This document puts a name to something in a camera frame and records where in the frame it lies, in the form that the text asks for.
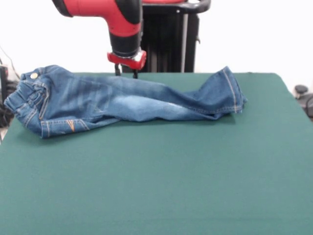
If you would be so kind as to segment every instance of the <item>jeans waistband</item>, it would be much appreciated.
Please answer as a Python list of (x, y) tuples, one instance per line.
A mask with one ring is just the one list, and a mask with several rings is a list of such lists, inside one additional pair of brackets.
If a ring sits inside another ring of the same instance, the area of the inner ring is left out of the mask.
[(42, 119), (49, 96), (49, 89), (40, 81), (38, 73), (36, 80), (30, 78), (33, 73), (22, 74), (16, 91), (4, 101), (5, 106), (25, 127), (35, 116)]

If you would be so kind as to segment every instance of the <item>seam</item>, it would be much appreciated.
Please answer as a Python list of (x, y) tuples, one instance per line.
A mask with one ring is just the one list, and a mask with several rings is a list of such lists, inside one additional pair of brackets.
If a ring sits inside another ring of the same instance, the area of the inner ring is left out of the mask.
[(41, 96), (39, 101), (37, 101), (37, 103), (35, 103), (35, 105), (37, 106), (42, 100), (43, 100), (43, 97)]
[(30, 112), (30, 114), (27, 116), (25, 122), (24, 122), (25, 127), (27, 127), (30, 120), (34, 117), (35, 114), (36, 114), (36, 108), (33, 108), (32, 111)]
[(49, 97), (50, 97), (50, 92), (49, 92), (48, 87), (45, 84), (43, 84), (43, 86), (46, 88), (46, 93), (47, 94), (46, 94), (46, 98), (44, 100), (43, 106), (41, 108), (41, 111), (39, 113), (39, 119), (43, 119), (43, 117), (45, 115), (45, 111), (46, 111), (47, 106), (48, 106)]
[(233, 97), (234, 97), (234, 108), (235, 108), (235, 112), (237, 112), (237, 108), (236, 108), (236, 103), (237, 103), (237, 102), (236, 102), (236, 95), (235, 95), (234, 89), (233, 89), (233, 87), (232, 87), (232, 85), (231, 85), (231, 83), (230, 83), (229, 77), (228, 77), (228, 75), (226, 74), (225, 70), (223, 70), (223, 73), (224, 73), (224, 75), (225, 75), (225, 77), (226, 77), (226, 79), (227, 79), (227, 82), (228, 82), (229, 86), (230, 86), (231, 92), (233, 93)]
[(80, 124), (82, 124), (82, 126), (85, 128), (85, 130), (87, 130), (87, 131), (90, 130), (83, 120), (79, 119), (78, 121), (79, 121)]
[(50, 129), (49, 129), (49, 123), (46, 121), (47, 130), (48, 130), (48, 138), (50, 137)]

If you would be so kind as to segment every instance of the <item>green table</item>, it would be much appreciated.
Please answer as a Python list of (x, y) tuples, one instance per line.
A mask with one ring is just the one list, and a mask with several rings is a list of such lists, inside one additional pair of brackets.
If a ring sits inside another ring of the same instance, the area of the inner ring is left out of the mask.
[[(208, 74), (140, 74), (182, 91)], [(1, 235), (312, 235), (313, 126), (275, 74), (219, 121), (120, 122), (0, 146)]]

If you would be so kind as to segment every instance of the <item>black cable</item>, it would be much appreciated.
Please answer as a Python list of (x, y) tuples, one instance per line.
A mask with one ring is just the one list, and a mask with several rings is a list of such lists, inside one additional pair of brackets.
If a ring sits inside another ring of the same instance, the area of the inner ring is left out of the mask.
[(13, 61), (12, 61), (11, 57), (8, 56), (7, 53), (5, 53), (5, 51), (3, 50), (3, 48), (2, 48), (1, 46), (0, 46), (0, 49), (3, 51), (3, 53), (5, 54), (5, 56), (8, 57), (8, 59), (11, 61), (12, 69), (13, 69), (13, 71), (14, 71), (16, 77), (18, 77), (18, 79), (20, 79), (20, 76), (18, 75), (18, 73), (16, 72), (16, 70), (15, 70), (15, 68), (14, 68)]
[[(18, 82), (16, 81), (6, 81), (8, 96), (16, 90), (17, 84)], [(2, 97), (0, 96), (0, 128), (9, 127), (12, 118), (14, 118), (14, 115), (4, 106)]]

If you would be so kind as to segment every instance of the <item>jeans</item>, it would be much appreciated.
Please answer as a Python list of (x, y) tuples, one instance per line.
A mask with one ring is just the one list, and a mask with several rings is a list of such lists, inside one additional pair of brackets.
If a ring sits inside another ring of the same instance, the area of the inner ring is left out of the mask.
[(52, 65), (23, 74), (4, 104), (25, 128), (45, 139), (120, 120), (217, 120), (241, 113), (246, 102), (228, 67), (198, 90), (183, 93), (157, 82), (77, 75)]

